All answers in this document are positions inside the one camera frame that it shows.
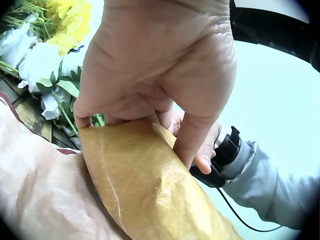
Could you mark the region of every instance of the sleeve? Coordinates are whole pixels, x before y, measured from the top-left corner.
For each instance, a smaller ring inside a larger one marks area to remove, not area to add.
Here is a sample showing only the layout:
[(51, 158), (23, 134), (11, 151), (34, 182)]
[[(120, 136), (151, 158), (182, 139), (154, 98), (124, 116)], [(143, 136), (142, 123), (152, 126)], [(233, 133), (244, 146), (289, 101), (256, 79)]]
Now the sleeve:
[(224, 191), (236, 203), (254, 208), (264, 221), (292, 229), (302, 229), (319, 197), (319, 177), (281, 174), (256, 142), (241, 139), (236, 159), (221, 175)]

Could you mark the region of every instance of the green leaf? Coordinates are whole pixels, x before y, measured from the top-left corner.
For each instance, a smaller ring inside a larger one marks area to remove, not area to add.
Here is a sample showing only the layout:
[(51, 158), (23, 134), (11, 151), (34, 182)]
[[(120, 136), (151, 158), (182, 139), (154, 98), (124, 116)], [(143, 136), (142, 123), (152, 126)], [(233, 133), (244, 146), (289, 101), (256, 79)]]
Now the green leaf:
[(53, 89), (52, 82), (49, 79), (46, 79), (46, 78), (40, 78), (36, 82), (36, 85), (37, 85), (37, 87), (39, 88), (39, 90), (41, 91), (42, 94), (49, 93)]
[(70, 93), (73, 97), (78, 98), (79, 96), (79, 90), (77, 89), (77, 87), (73, 84), (73, 82), (71, 81), (64, 81), (64, 80), (60, 80), (57, 83), (57, 86), (63, 88), (64, 90), (66, 90), (68, 93)]
[(76, 134), (76, 132), (72, 129), (71, 132), (69, 133), (70, 137), (73, 137)]
[(59, 129), (62, 128), (62, 125), (60, 124), (60, 122), (59, 122), (58, 119), (54, 119), (54, 120), (53, 120), (53, 123), (57, 126), (57, 128), (59, 128)]
[(72, 80), (79, 82), (80, 81), (80, 76), (78, 76), (75, 71), (71, 71), (71, 77)]
[(74, 97), (71, 97), (71, 100), (70, 100), (70, 111), (73, 112), (73, 104), (75, 103), (76, 101), (76, 98)]
[(82, 67), (78, 66), (78, 76), (81, 76)]
[(61, 79), (62, 61), (63, 61), (63, 60), (61, 60), (60, 65), (59, 65), (57, 82), (60, 81), (60, 79)]
[[(66, 115), (68, 116), (68, 118), (71, 121), (74, 121), (74, 116), (73, 113), (70, 111), (70, 104), (67, 102), (62, 102), (61, 103), (61, 107), (63, 108), (63, 110), (65, 111)], [(60, 115), (59, 116), (59, 125), (65, 125), (68, 126), (69, 123), (67, 121), (67, 118), (64, 115)]]
[(50, 81), (51, 81), (52, 85), (56, 83), (56, 77), (55, 77), (53, 71), (52, 71), (52, 73), (50, 75)]
[(63, 81), (69, 81), (69, 82), (72, 82), (75, 87), (80, 90), (80, 82), (77, 82), (77, 81), (74, 81), (72, 78), (68, 77), (68, 76), (62, 76), (61, 79)]

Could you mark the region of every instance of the black cable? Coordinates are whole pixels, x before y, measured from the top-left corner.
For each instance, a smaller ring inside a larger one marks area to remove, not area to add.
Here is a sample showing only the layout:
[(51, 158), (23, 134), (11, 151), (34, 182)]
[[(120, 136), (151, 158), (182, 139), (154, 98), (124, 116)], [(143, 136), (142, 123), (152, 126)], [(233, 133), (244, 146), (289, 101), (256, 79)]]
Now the black cable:
[(226, 199), (226, 197), (224, 196), (224, 194), (222, 193), (222, 191), (217, 188), (218, 192), (221, 194), (221, 196), (223, 197), (223, 199), (226, 201), (226, 203), (228, 204), (228, 206), (230, 207), (230, 209), (233, 211), (233, 213), (237, 216), (237, 218), (248, 228), (256, 231), (256, 232), (262, 232), (262, 233), (265, 233), (265, 232), (271, 232), (271, 231), (274, 231), (274, 230), (277, 230), (279, 228), (281, 228), (282, 226), (279, 226), (277, 228), (274, 228), (274, 229), (271, 229), (271, 230), (258, 230), (258, 229), (255, 229), (253, 227), (250, 227), (248, 224), (246, 224), (241, 218), (240, 216), (236, 213), (236, 211), (233, 209), (233, 207), (230, 205), (229, 201)]

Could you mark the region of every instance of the white wall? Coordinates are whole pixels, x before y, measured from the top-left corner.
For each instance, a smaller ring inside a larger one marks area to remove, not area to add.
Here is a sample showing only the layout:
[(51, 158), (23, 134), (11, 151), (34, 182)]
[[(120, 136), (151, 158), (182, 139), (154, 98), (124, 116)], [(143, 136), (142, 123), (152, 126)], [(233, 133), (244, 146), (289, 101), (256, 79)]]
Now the white wall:
[[(258, 141), (280, 170), (319, 175), (319, 73), (309, 63), (278, 50), (238, 41), (235, 45), (236, 84), (219, 119), (234, 125), (242, 138)], [(269, 233), (250, 230), (217, 190), (200, 185), (245, 240), (289, 240), (298, 232), (284, 227)], [(260, 230), (277, 227), (260, 220), (255, 210), (228, 199), (250, 226)]]

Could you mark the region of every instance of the wooden surface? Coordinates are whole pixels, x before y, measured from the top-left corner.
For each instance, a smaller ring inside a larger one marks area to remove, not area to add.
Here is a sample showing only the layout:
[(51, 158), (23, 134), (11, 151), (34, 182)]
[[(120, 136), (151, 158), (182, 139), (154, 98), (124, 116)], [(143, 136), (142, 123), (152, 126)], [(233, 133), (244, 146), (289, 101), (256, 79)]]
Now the wooden surface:
[(31, 96), (28, 87), (18, 88), (18, 83), (18, 79), (0, 71), (0, 92), (8, 97), (24, 124), (59, 147), (77, 149), (64, 131), (41, 115), (40, 100)]

